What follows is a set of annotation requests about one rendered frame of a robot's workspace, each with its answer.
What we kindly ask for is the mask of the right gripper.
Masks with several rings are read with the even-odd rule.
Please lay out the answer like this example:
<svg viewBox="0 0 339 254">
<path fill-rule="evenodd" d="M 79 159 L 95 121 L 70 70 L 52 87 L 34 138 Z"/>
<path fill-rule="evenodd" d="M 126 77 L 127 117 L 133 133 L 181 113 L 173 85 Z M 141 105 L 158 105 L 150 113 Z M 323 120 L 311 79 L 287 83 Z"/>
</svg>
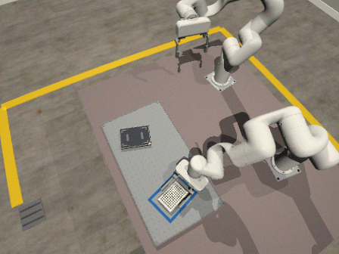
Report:
<svg viewBox="0 0 339 254">
<path fill-rule="evenodd" d="M 192 18 L 192 19 L 191 19 Z M 179 42 L 185 37 L 200 35 L 207 37 L 206 45 L 204 46 L 204 53 L 207 52 L 210 31 L 210 20 L 208 17 L 199 17 L 197 14 L 189 14 L 185 20 L 180 20 L 176 23 L 176 35 L 179 37 L 175 39 L 176 43 L 176 58 L 179 59 Z"/>
</svg>

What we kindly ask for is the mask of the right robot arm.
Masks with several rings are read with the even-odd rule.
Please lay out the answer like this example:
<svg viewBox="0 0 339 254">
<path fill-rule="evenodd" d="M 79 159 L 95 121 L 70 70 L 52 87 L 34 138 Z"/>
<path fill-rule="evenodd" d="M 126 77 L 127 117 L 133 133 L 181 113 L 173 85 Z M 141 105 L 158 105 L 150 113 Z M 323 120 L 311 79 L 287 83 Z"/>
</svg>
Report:
<svg viewBox="0 0 339 254">
<path fill-rule="evenodd" d="M 220 12 L 228 3 L 236 1 L 239 0 L 218 0 L 215 4 L 207 6 L 206 0 L 181 0 L 176 6 L 176 11 L 180 20 L 185 20 L 193 13 L 199 17 L 210 17 Z M 229 76 L 233 74 L 232 68 L 241 65 L 260 50 L 262 40 L 259 34 L 277 21 L 284 10 L 284 0 L 262 0 L 262 3 L 264 11 L 258 13 L 238 33 L 242 46 L 234 37 L 229 37 L 223 42 L 215 75 L 211 77 L 215 85 L 229 84 Z"/>
</svg>

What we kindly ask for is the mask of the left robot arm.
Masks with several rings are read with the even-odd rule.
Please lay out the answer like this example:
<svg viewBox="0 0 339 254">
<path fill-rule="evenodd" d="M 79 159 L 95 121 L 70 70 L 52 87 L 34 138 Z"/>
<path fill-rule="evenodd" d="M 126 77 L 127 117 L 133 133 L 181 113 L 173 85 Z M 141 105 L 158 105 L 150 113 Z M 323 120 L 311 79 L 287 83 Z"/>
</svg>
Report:
<svg viewBox="0 0 339 254">
<path fill-rule="evenodd" d="M 277 153 L 269 129 L 269 125 L 275 123 L 287 148 Z M 272 167 L 283 175 L 308 159 L 317 170 L 329 169 L 339 163 L 339 153 L 328 139 L 327 131 L 320 125 L 307 125 L 299 107 L 289 106 L 257 116 L 243 124 L 243 130 L 245 142 L 236 146 L 215 144 L 208 149 L 207 159 L 201 155 L 193 156 L 188 165 L 188 175 L 191 178 L 204 178 L 205 175 L 215 180 L 222 179 L 224 152 L 239 168 L 272 157 Z"/>
</svg>

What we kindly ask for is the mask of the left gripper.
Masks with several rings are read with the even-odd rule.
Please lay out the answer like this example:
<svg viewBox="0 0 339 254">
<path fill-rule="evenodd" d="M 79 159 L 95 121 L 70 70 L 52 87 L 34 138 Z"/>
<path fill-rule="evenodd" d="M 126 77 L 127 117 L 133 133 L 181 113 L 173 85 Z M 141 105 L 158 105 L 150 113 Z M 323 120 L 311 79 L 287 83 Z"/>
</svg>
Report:
<svg viewBox="0 0 339 254">
<path fill-rule="evenodd" d="M 173 179 L 177 179 L 177 178 L 181 178 L 182 180 L 184 179 L 187 183 L 188 186 L 191 188 L 188 192 L 190 193 L 190 195 L 183 200 L 180 204 L 179 204 L 179 208 L 181 208 L 185 202 L 191 197 L 191 195 L 194 193 L 194 191 L 192 190 L 192 188 L 194 188 L 197 192 L 200 192 L 203 190 L 203 188 L 207 185 L 208 183 L 208 179 L 204 176 L 204 178 L 191 178 L 188 175 L 187 169 L 188 169 L 188 165 L 189 165 L 189 161 L 187 160 L 182 160 L 177 166 L 176 166 L 176 173 L 178 174 L 178 176 L 176 174 L 174 174 L 172 176 L 172 178 L 161 188 L 162 191 L 164 191 L 168 186 L 169 183 L 173 180 Z"/>
</svg>

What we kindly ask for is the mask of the blue tape outline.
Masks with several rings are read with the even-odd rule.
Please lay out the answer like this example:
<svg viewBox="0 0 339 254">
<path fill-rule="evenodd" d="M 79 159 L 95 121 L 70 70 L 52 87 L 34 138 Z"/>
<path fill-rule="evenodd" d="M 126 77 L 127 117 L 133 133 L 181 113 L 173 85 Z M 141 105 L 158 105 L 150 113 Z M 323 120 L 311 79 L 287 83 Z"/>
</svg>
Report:
<svg viewBox="0 0 339 254">
<path fill-rule="evenodd" d="M 176 174 L 178 176 L 178 174 L 176 172 L 174 172 L 168 179 L 165 183 L 167 183 L 171 178 L 172 176 Z M 179 178 L 180 179 L 180 178 Z M 181 180 L 181 179 L 180 179 Z M 182 180 L 181 180 L 182 181 Z M 186 186 L 188 186 L 188 183 L 183 180 L 182 181 Z M 164 186 L 165 183 L 162 185 Z M 160 189 L 162 188 L 162 186 L 148 199 L 148 201 L 163 215 L 163 217 L 169 222 L 171 223 L 175 218 L 176 216 L 189 204 L 189 202 L 194 198 L 194 196 L 197 194 L 197 191 L 192 188 L 192 190 L 194 191 L 194 194 L 189 198 L 189 200 L 184 204 L 184 206 L 182 206 L 180 208 L 180 210 L 170 219 L 153 201 L 152 199 L 160 192 Z"/>
</svg>

